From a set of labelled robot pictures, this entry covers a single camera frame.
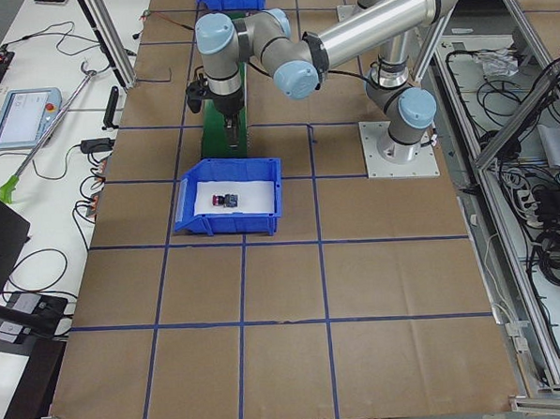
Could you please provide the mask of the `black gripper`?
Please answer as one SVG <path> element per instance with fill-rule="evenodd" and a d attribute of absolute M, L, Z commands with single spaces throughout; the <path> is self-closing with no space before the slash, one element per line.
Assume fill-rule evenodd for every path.
<path fill-rule="evenodd" d="M 211 90 L 210 96 L 216 110 L 224 115 L 227 143 L 230 148 L 236 149 L 239 146 L 237 115 L 245 107 L 244 89 L 241 87 L 237 91 L 223 96 Z"/>

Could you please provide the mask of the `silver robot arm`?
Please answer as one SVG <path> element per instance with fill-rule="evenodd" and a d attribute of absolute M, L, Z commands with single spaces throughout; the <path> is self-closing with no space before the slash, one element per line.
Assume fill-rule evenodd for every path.
<path fill-rule="evenodd" d="M 187 88 L 193 112 L 210 99 L 232 138 L 244 108 L 240 64 L 259 59 L 281 92 L 292 100 L 310 96 L 329 72 L 373 48 L 380 48 L 366 87 L 371 101 L 391 120 L 377 143 L 384 160 L 396 164 L 416 158 L 437 105 L 425 89 L 408 83 L 406 41 L 413 28 L 442 20 L 458 0 L 358 0 L 356 11 L 325 31 L 291 40 L 286 14 L 268 9 L 237 20 L 223 13 L 204 15 L 195 25 L 204 72 Z"/>

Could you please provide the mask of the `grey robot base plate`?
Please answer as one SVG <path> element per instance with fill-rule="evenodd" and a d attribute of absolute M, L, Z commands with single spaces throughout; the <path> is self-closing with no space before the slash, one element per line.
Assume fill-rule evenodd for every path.
<path fill-rule="evenodd" d="M 390 122 L 359 122 L 359 136 L 370 179 L 436 178 L 440 170 L 429 135 L 414 145 L 396 143 L 388 132 Z"/>

